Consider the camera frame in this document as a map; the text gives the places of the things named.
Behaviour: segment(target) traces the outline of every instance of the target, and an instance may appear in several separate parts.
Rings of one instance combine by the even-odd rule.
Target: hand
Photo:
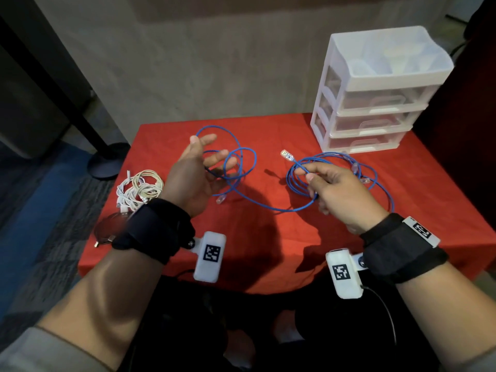
[[[319,194],[319,210],[334,215],[350,232],[363,234],[388,216],[349,169],[322,162],[307,163],[304,167],[311,172],[305,176],[310,196]],[[301,168],[294,173],[305,175]]]
[[[224,179],[219,179],[205,170],[223,161],[229,154],[228,150],[220,150],[203,159],[203,146],[213,143],[216,134],[208,134],[201,138],[191,136],[190,145],[175,163],[167,176],[164,189],[159,198],[167,200],[189,214],[191,218],[201,214],[206,208],[208,199],[227,185]],[[235,157],[229,158],[226,170],[232,169],[238,163]],[[222,167],[211,170],[216,175],[222,175]]]

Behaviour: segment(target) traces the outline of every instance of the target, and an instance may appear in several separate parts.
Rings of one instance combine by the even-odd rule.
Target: blue ethernet cable
[[[285,159],[290,160],[291,162],[294,163],[294,165],[291,166],[291,168],[288,170],[288,172],[286,174],[286,184],[288,185],[288,187],[294,193],[300,194],[302,196],[305,196],[305,197],[308,197],[308,198],[311,199],[308,202],[308,204],[306,204],[305,206],[301,206],[301,207],[296,208],[296,209],[278,209],[276,207],[272,207],[272,206],[263,204],[261,202],[255,201],[255,200],[247,197],[245,194],[241,193],[237,188],[239,186],[239,183],[241,182],[241,179],[244,178],[246,175],[248,175],[251,171],[253,171],[253,169],[257,165],[257,153],[255,152],[255,150],[250,149],[249,147],[242,147],[241,144],[238,141],[238,138],[236,138],[236,136],[234,136],[234,134],[231,131],[229,131],[226,128],[224,128],[222,126],[219,126],[219,125],[207,125],[207,126],[204,126],[203,128],[201,128],[196,133],[196,135],[199,136],[202,131],[204,131],[205,129],[209,129],[209,128],[216,128],[216,129],[220,129],[220,130],[223,130],[225,132],[228,132],[234,138],[236,144],[238,145],[238,148],[230,151],[229,154],[228,154],[228,156],[224,160],[224,166],[223,166],[224,174],[223,175],[220,175],[220,176],[219,175],[216,175],[211,170],[209,170],[208,168],[205,168],[208,172],[210,172],[214,176],[217,176],[217,177],[220,177],[222,179],[225,179],[227,181],[227,184],[229,185],[229,188],[225,192],[214,194],[213,196],[227,195],[230,192],[235,192],[235,193],[239,194],[241,197],[243,197],[243,198],[245,198],[245,199],[247,199],[247,200],[249,200],[249,201],[251,201],[251,202],[253,202],[253,203],[257,204],[257,205],[259,205],[259,206],[262,206],[262,207],[264,207],[266,209],[269,209],[269,210],[279,211],[279,212],[282,212],[282,213],[290,213],[290,212],[300,211],[300,210],[306,209],[308,206],[312,205],[315,202],[315,200],[317,199],[317,194],[315,194],[313,198],[310,197],[310,194],[308,193],[308,184],[306,182],[302,181],[299,176],[295,175],[295,172],[294,172],[295,169],[298,168],[298,167],[300,167],[305,172],[308,173],[308,170],[303,166],[306,163],[324,162],[324,163],[333,164],[332,162],[328,161],[327,158],[339,158],[339,159],[343,159],[344,161],[350,163],[350,165],[353,168],[353,173],[356,175],[356,177],[358,179],[360,179],[362,181],[364,181],[364,180],[365,181],[369,181],[369,182],[372,183],[372,185],[369,186],[369,188],[368,188],[369,190],[371,190],[376,185],[378,187],[380,187],[384,191],[384,193],[387,195],[387,197],[389,199],[389,202],[391,204],[391,212],[394,212],[394,201],[393,201],[393,197],[386,190],[386,188],[384,186],[382,186],[377,181],[377,171],[375,169],[373,169],[369,165],[366,165],[366,164],[363,164],[363,163],[358,162],[357,160],[355,160],[354,158],[352,158],[351,156],[349,156],[347,154],[337,153],[337,152],[320,153],[320,154],[317,154],[317,155],[315,155],[313,157],[306,157],[306,158],[300,159],[299,161],[297,161],[286,150],[283,150],[281,152],[281,155]],[[246,172],[244,172],[244,173],[243,173],[243,151],[250,151],[253,154],[253,156],[254,156],[253,166],[251,166],[251,168],[249,170],[247,170]],[[219,150],[207,150],[207,151],[205,151],[205,153],[217,153],[217,152],[219,152]],[[238,158],[238,171],[237,171],[237,175],[229,177],[227,175],[226,164],[227,164],[227,161],[229,160],[229,158],[230,157],[233,157],[233,156],[236,157],[236,158]],[[368,168],[369,170],[371,170],[372,173],[373,173],[373,175],[374,175],[374,177],[372,178],[372,177],[363,175],[362,174],[362,168],[363,167]]]

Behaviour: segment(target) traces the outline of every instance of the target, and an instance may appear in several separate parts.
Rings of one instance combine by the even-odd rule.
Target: black pants
[[[119,370],[237,370],[223,358],[226,328],[243,329],[255,343],[253,370],[437,371],[439,363],[394,287],[361,272],[365,291],[340,299],[327,268],[307,287],[286,294],[224,292],[163,277]],[[278,345],[269,330],[283,309],[296,310],[305,341]]]

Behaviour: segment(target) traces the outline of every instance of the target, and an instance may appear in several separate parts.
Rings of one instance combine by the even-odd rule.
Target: blue carpet
[[[86,175],[90,154],[61,144],[38,188],[0,233],[0,319],[27,278],[68,201]]]

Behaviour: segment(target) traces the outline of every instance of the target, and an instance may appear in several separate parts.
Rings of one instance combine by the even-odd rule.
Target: pole base
[[[113,159],[105,159],[98,152],[93,154],[88,162],[88,173],[98,180],[111,180],[121,171],[122,163],[131,148],[129,143],[118,142],[109,145],[115,155]]]

